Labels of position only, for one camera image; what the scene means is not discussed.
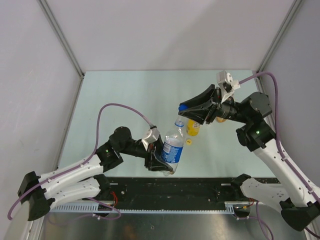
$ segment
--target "white bracket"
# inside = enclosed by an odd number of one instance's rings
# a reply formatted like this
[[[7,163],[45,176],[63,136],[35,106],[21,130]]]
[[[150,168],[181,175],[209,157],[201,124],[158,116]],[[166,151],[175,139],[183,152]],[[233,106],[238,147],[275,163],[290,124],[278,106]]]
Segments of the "white bracket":
[[[234,80],[229,72],[221,71],[216,74],[216,81],[218,86],[221,88],[222,99],[221,103],[226,101],[229,97],[231,97],[236,89],[240,88],[240,84],[238,80]],[[226,85],[231,86],[231,90],[227,91]]]

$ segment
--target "bottle label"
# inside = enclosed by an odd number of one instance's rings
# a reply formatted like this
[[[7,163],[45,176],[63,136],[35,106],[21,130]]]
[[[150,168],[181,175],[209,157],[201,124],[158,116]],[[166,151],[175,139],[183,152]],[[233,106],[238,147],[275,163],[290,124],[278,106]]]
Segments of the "bottle label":
[[[180,160],[183,146],[172,146],[164,142],[161,157],[166,163],[176,164]]]
[[[195,123],[193,124],[193,128],[194,128],[194,129],[198,129],[198,128],[200,128],[200,124],[199,124],[199,123],[197,123],[197,122],[195,122]]]

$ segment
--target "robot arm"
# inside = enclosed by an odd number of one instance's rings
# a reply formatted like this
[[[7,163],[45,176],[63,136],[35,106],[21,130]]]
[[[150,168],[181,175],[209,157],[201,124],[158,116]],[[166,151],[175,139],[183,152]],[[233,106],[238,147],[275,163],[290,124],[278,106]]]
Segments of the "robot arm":
[[[110,184],[103,173],[123,162],[121,154],[143,158],[144,166],[149,171],[171,172],[172,167],[160,157],[162,148],[163,142],[155,126],[139,140],[132,139],[129,128],[121,126],[86,163],[87,158],[40,176],[34,171],[26,174],[18,191],[19,197],[33,186],[45,181],[21,200],[21,203],[25,201],[30,203],[28,220],[41,218],[52,208],[78,199],[100,197],[105,199],[110,193]],[[51,179],[68,170],[69,172]]]
[[[199,124],[210,124],[216,117],[244,123],[243,127],[236,130],[238,141],[271,169],[282,188],[260,183],[246,174],[236,178],[233,185],[246,197],[259,200],[281,212],[292,228],[302,231],[320,215],[320,204],[312,195],[315,192],[320,196],[320,188],[307,178],[283,148],[285,158],[279,154],[276,133],[264,120],[272,113],[268,96],[254,92],[242,102],[235,102],[230,94],[234,92],[230,74],[223,71],[218,73],[217,78],[224,90],[210,85],[200,95],[182,102],[180,105],[185,105],[186,109],[178,114]],[[309,183],[312,191],[308,190],[289,164]]]

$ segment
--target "red wire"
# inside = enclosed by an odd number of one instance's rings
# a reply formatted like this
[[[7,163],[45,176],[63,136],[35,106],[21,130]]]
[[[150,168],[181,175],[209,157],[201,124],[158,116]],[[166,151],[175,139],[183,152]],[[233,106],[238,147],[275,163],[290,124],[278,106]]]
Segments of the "red wire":
[[[252,203],[250,203],[250,205],[249,205],[249,207],[251,207],[253,204],[255,204],[255,200],[253,199],[253,198],[249,198],[249,200],[250,200],[250,202],[252,202]]]
[[[115,207],[118,204],[118,198],[114,191],[112,191],[111,194],[113,195],[113,199],[115,199],[115,204],[113,205]]]
[[[115,206],[115,204],[116,204],[116,197],[115,197],[115,195],[113,195],[113,193],[111,193],[112,194],[112,196],[113,196],[113,206]]]

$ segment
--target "metal frame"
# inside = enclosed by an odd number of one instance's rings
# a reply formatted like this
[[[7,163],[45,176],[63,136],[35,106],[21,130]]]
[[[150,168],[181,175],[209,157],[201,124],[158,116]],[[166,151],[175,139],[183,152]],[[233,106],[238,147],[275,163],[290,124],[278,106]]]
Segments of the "metal frame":
[[[27,238],[23,240],[38,240],[45,217],[39,218],[32,222],[32,226],[28,232]]]
[[[284,35],[288,31],[289,27],[291,26],[293,20],[295,19],[297,13],[299,12],[299,10],[304,2],[305,2],[305,0],[295,0],[293,2],[293,4],[291,5],[289,12],[285,16],[278,32],[276,33],[268,51],[266,52],[266,54],[264,56],[260,66],[256,70],[257,73],[262,72],[266,68],[266,66],[269,63],[269,61],[271,60],[275,50],[277,49],[277,47],[281,43],[281,40],[283,39]]]
[[[234,204],[236,203],[225,203],[225,210],[133,210],[133,209],[118,209],[122,214],[235,214]],[[95,202],[70,202],[63,205],[59,205],[53,208],[50,213],[95,213],[95,214],[108,214],[109,210],[99,210],[99,204]]]
[[[59,162],[60,162],[60,159],[61,159],[61,155],[62,155],[62,152],[64,150],[64,147],[65,147],[65,143],[66,143],[66,140],[67,140],[67,136],[68,136],[68,132],[69,132],[69,129],[70,129],[70,124],[71,124],[71,121],[72,121],[72,118],[74,116],[74,112],[75,112],[75,109],[76,109],[76,105],[77,105],[77,102],[78,102],[78,98],[79,98],[79,95],[80,95],[80,91],[81,91],[81,87],[82,87],[82,83],[83,83],[83,80],[85,78],[85,75],[83,75],[81,77],[81,80],[80,82],[78,83],[78,86],[76,87],[76,93],[75,93],[75,97],[74,97],[74,101],[72,103],[72,106],[71,106],[71,111],[70,111],[70,114],[69,114],[69,117],[68,117],[68,120],[67,120],[67,124],[65,126],[65,130],[64,130],[64,133],[63,133],[63,137],[62,137],[62,140],[61,140],[61,143],[60,143],[60,146],[59,146],[59,152],[54,160],[54,163],[53,163],[53,166],[52,166],[52,171],[56,170],[58,165],[59,165]]]
[[[76,70],[76,72],[79,74],[80,77],[83,77],[84,73],[81,70],[81,67],[80,67],[69,43],[67,42],[67,39],[61,30],[61,27],[59,26],[53,12],[51,11],[47,0],[37,0],[37,2],[39,3],[41,9],[43,10],[43,13],[46,16],[46,19],[50,23],[55,35],[57,36],[58,40],[60,41],[61,46],[64,49],[68,58],[70,59],[74,69]]]

